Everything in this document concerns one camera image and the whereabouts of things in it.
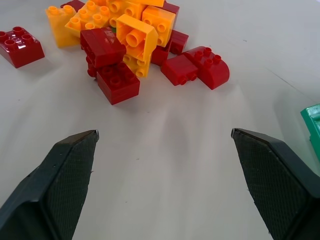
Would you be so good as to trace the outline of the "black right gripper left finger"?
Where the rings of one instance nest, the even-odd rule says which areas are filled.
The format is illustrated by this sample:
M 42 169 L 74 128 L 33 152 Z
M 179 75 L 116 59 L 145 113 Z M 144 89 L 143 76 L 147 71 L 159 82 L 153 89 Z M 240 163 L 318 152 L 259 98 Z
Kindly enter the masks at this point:
M 57 142 L 0 207 L 0 240 L 72 240 L 90 183 L 97 130 Z

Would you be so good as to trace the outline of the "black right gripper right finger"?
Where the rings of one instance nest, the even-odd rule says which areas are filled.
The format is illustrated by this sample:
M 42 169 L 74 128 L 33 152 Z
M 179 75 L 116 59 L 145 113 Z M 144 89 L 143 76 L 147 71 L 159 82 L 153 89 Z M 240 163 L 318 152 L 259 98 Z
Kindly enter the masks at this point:
M 279 139 L 241 128 L 231 138 L 273 240 L 320 240 L 320 176 Z

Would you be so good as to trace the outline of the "green plastic bin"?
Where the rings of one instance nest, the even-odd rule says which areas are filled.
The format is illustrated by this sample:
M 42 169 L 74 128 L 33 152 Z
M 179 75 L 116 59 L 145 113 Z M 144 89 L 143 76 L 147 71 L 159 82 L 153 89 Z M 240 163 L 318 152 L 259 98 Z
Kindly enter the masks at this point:
M 300 112 L 309 131 L 309 140 L 320 162 L 320 103 L 309 106 Z

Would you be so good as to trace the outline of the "red square plastic building brick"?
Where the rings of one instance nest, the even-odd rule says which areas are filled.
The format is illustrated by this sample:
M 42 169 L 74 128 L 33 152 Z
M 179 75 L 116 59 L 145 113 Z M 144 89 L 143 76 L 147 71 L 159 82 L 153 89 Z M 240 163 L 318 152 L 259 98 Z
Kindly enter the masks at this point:
M 100 68 L 96 79 L 111 105 L 139 95 L 140 80 L 123 61 Z

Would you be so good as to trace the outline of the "red curved plastic building brick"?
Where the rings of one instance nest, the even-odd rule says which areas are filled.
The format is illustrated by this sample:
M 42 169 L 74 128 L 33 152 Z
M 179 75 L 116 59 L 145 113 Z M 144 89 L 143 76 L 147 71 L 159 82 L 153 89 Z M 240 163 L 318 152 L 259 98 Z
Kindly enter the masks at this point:
M 228 65 L 209 47 L 198 46 L 182 53 L 197 68 L 197 77 L 211 90 L 225 84 L 230 78 Z

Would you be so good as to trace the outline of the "lone red brick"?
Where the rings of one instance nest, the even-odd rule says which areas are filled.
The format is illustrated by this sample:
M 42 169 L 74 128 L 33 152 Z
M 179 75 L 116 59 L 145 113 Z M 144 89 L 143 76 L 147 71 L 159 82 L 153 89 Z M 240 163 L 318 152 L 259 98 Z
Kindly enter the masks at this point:
M 15 68 L 45 57 L 40 41 L 21 26 L 0 31 L 0 55 Z

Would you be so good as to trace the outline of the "yellow plastic brick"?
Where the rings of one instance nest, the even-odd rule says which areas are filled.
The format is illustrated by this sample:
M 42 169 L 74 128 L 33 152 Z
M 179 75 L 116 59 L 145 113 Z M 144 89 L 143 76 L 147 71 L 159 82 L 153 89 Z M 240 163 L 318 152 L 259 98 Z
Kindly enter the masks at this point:
M 159 35 L 152 25 L 123 14 L 116 20 L 116 37 L 129 56 L 145 61 L 156 49 Z

